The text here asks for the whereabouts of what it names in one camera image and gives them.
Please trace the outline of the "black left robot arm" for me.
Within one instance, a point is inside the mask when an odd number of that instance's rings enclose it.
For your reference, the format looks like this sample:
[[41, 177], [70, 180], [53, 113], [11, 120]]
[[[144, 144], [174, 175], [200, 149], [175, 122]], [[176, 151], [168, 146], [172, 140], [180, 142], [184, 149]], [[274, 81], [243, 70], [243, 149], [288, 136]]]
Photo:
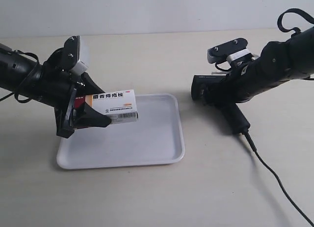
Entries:
[[0, 86], [9, 90], [19, 103], [31, 100], [54, 108], [56, 134], [69, 138], [76, 129], [105, 128], [112, 123], [110, 117], [97, 112], [86, 102], [75, 107], [75, 99], [100, 94], [104, 91], [88, 73], [78, 75], [61, 64], [63, 48], [55, 50], [41, 64], [38, 56], [30, 52], [0, 46]]

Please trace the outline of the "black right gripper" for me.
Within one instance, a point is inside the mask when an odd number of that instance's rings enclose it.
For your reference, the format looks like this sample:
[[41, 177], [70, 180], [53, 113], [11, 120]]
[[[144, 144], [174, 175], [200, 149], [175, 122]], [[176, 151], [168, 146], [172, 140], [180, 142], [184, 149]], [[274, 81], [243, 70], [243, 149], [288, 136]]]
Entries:
[[224, 87], [231, 90], [230, 98], [236, 103], [247, 102], [280, 85], [280, 56], [246, 55], [231, 62], [231, 71], [225, 76]]

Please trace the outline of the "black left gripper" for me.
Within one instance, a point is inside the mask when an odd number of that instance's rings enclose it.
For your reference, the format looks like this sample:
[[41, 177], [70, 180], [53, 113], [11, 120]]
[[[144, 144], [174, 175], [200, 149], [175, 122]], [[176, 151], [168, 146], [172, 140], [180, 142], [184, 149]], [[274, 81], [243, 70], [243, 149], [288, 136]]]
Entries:
[[54, 108], [56, 121], [56, 135], [69, 138], [75, 129], [89, 127], [105, 128], [112, 123], [110, 117], [93, 109], [86, 102], [74, 107], [76, 95], [93, 95], [105, 93], [84, 72], [76, 75], [63, 68], [62, 61], [73, 60], [73, 57], [63, 56], [63, 48], [55, 50], [42, 64], [42, 74], [38, 84], [40, 96], [39, 102]]

